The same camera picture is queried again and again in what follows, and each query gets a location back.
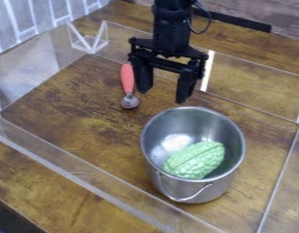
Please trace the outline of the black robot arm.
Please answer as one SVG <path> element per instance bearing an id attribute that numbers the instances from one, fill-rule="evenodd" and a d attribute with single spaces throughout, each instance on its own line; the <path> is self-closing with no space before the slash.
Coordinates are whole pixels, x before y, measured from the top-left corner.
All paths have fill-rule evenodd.
<path id="1" fill-rule="evenodd" d="M 153 69 L 178 75 L 174 102 L 181 104 L 192 95 L 209 56 L 197 51 L 189 42 L 189 32 L 201 34 L 190 27 L 192 5 L 200 11 L 197 0 L 154 0 L 152 5 L 153 36 L 150 39 L 129 39 L 129 62 L 137 90 L 144 94 L 153 86 Z"/>

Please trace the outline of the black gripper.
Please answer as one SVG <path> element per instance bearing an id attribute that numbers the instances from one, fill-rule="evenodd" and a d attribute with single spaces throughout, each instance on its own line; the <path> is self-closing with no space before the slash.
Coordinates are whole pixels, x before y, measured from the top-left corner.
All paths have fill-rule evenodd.
<path id="1" fill-rule="evenodd" d="M 203 76 L 208 55 L 197 51 L 189 43 L 192 33 L 201 34 L 190 26 L 190 5 L 153 5 L 153 35 L 149 39 L 129 39 L 136 88 L 145 93 L 153 86 L 153 69 L 158 68 L 180 74 L 174 102 L 181 104 L 192 95 L 194 76 Z"/>

